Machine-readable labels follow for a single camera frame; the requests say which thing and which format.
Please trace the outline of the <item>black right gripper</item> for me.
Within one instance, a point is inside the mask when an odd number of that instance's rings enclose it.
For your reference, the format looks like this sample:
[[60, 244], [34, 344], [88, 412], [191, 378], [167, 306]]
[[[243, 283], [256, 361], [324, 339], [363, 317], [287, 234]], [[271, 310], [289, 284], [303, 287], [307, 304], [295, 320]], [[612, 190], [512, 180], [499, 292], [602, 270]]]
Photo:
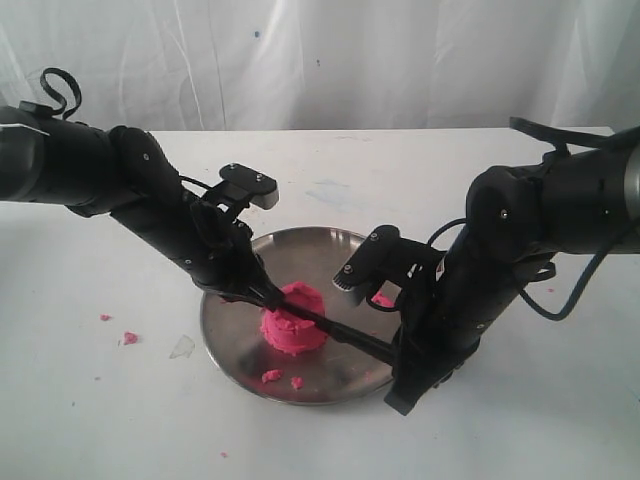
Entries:
[[540, 256], [503, 262], [470, 234], [460, 234], [443, 256], [433, 296], [399, 350], [384, 402], [408, 415], [433, 385], [471, 356], [481, 336], [540, 270]]

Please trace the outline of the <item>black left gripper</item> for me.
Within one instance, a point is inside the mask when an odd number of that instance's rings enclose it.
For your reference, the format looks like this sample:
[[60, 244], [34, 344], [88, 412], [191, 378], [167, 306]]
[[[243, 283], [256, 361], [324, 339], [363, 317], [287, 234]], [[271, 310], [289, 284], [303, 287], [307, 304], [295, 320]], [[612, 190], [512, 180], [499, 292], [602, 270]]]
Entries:
[[243, 229], [216, 224], [217, 209], [184, 189], [173, 205], [143, 198], [114, 210], [114, 219], [185, 271], [205, 291], [228, 302], [278, 309], [285, 294], [264, 282]]

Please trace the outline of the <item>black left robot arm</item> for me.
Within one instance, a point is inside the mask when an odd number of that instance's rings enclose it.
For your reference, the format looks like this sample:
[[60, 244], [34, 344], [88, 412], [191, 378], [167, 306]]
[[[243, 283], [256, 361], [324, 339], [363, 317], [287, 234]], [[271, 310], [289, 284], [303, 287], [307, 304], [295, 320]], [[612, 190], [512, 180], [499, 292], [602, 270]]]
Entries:
[[274, 179], [241, 164], [219, 171], [201, 195], [168, 161], [154, 136], [117, 126], [102, 131], [70, 121], [76, 107], [48, 82], [59, 77], [76, 105], [81, 89], [65, 70], [40, 76], [56, 107], [23, 101], [1, 109], [1, 198], [63, 205], [91, 218], [107, 214], [186, 272], [202, 290], [227, 301], [274, 310], [284, 295], [253, 250], [251, 228], [240, 220], [250, 206], [273, 208]]

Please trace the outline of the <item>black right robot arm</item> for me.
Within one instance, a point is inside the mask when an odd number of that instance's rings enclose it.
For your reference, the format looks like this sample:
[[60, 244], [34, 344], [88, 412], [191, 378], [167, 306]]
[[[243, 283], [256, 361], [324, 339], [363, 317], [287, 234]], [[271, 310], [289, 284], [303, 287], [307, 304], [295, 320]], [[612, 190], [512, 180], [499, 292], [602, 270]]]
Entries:
[[462, 228], [445, 251], [430, 243], [401, 295], [392, 385], [385, 402], [409, 413], [475, 353], [491, 324], [527, 285], [553, 277], [559, 253], [589, 263], [551, 321], [575, 308], [610, 254], [639, 250], [639, 131], [609, 136], [512, 118], [513, 130], [546, 142], [540, 163], [493, 166], [472, 182]]

